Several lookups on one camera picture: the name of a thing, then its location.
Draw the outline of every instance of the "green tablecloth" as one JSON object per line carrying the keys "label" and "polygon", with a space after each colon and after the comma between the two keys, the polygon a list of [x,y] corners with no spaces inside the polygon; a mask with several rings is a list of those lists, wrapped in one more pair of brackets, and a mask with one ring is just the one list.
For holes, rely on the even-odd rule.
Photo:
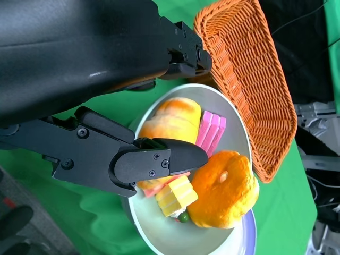
{"label": "green tablecloth", "polygon": [[[195,14],[212,1],[155,1],[160,15],[192,25]],[[103,95],[85,105],[128,125],[169,89],[184,80],[157,81],[148,92]],[[68,117],[74,110],[59,114]],[[51,178],[51,165],[41,155],[22,149],[0,151],[0,164],[35,194],[81,254],[152,254],[126,217],[116,195]],[[257,254],[304,254],[316,219],[316,208],[296,143],[270,184],[260,184],[254,207]]]}
{"label": "green tablecloth", "polygon": [[324,0],[327,24],[330,73],[333,82],[336,113],[340,114],[340,1]]}

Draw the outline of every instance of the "pink wafer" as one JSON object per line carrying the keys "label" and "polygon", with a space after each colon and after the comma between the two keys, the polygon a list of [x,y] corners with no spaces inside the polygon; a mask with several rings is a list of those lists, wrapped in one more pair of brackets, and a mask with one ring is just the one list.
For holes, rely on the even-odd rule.
{"label": "pink wafer", "polygon": [[206,135],[206,138],[204,139],[202,146],[200,146],[203,150],[208,152],[211,144],[213,143],[213,140],[219,130],[219,124],[220,124],[220,117],[216,114],[212,116],[211,126],[209,128],[209,131]]}
{"label": "pink wafer", "polygon": [[225,117],[220,117],[220,125],[219,125],[218,132],[216,136],[214,137],[214,140],[212,141],[212,144],[207,152],[209,158],[213,155],[214,151],[216,150],[218,143],[223,136],[226,126],[227,126],[227,119]]}
{"label": "pink wafer", "polygon": [[209,128],[211,126],[211,121],[213,120],[213,114],[208,111],[204,111],[203,118],[198,129],[198,136],[196,139],[196,145],[201,147],[204,139],[206,138]]}

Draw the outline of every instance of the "orange wicker basket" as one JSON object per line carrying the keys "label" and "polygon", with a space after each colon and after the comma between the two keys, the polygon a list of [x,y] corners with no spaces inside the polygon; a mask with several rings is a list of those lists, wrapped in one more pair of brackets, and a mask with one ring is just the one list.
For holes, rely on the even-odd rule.
{"label": "orange wicker basket", "polygon": [[221,0],[201,10],[194,26],[212,56],[211,77],[246,124],[254,170],[268,183],[289,151],[297,121],[260,4]]}

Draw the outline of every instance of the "white bowl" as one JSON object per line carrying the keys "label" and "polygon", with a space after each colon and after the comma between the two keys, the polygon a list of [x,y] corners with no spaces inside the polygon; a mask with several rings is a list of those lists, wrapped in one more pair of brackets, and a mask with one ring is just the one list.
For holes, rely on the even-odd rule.
{"label": "white bowl", "polygon": [[[216,151],[235,150],[247,156],[251,162],[248,135],[237,110],[223,94],[201,84],[182,85],[159,98],[142,118],[130,125],[135,131],[136,138],[144,122],[155,114],[164,101],[173,97],[190,98],[201,106],[202,111],[208,110],[226,117],[227,128]],[[164,217],[156,199],[145,198],[139,189],[137,195],[123,198],[122,204],[130,221],[135,224],[144,241],[156,254],[238,254],[237,251],[242,246],[242,225],[235,229],[217,229],[199,228],[193,222],[178,223],[173,218]]]}

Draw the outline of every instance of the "snack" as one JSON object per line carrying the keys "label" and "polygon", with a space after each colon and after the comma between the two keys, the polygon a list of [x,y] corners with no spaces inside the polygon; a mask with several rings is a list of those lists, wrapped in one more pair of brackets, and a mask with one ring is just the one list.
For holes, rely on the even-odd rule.
{"label": "snack", "polygon": [[[139,137],[170,138],[195,143],[200,117],[201,107],[195,101],[188,98],[171,98],[160,106],[150,120],[145,122]],[[145,190],[145,195],[150,197],[173,178],[169,176],[141,181],[137,186]]]}
{"label": "snack", "polygon": [[213,155],[223,136],[226,123],[227,120],[225,117],[204,111],[198,130],[196,145],[205,150],[209,158]]}
{"label": "snack", "polygon": [[209,128],[211,127],[211,121],[213,120],[213,114],[208,112],[207,110],[204,111],[203,117],[200,123],[200,127],[198,129],[198,136],[196,140],[196,145],[201,147],[203,141],[205,140]]}
{"label": "snack", "polygon": [[217,134],[215,135],[215,137],[214,137],[214,139],[211,143],[210,148],[207,151],[209,158],[213,155],[215,149],[217,148],[218,143],[221,140],[223,133],[225,131],[226,125],[227,125],[227,119],[225,117],[220,117],[219,129],[218,129]]}
{"label": "snack", "polygon": [[178,217],[197,199],[198,196],[186,176],[175,179],[156,195],[158,205],[165,217]]}
{"label": "snack", "polygon": [[144,191],[144,195],[149,198],[154,195],[156,195],[159,191],[161,191],[162,188],[169,182],[172,182],[173,180],[181,177],[181,176],[189,176],[190,172],[186,172],[184,174],[178,174],[178,175],[173,175],[173,176],[168,176],[168,177],[163,177],[163,178],[158,178],[158,179],[152,179],[152,180],[147,180],[147,181],[142,181],[137,183],[137,187],[142,189]]}
{"label": "snack", "polygon": [[255,204],[259,183],[246,156],[222,150],[192,180],[198,200],[187,207],[199,227],[232,228]]}
{"label": "snack", "polygon": [[213,143],[213,140],[215,136],[217,135],[217,132],[219,130],[220,125],[220,117],[216,114],[212,116],[211,120],[211,126],[208,130],[207,136],[204,139],[201,148],[205,150],[206,152],[209,150],[211,144]]}
{"label": "snack", "polygon": [[189,219],[190,219],[190,216],[189,214],[185,211],[183,213],[181,213],[179,216],[178,216],[178,221],[181,222],[181,223],[185,223],[185,222],[188,222]]}

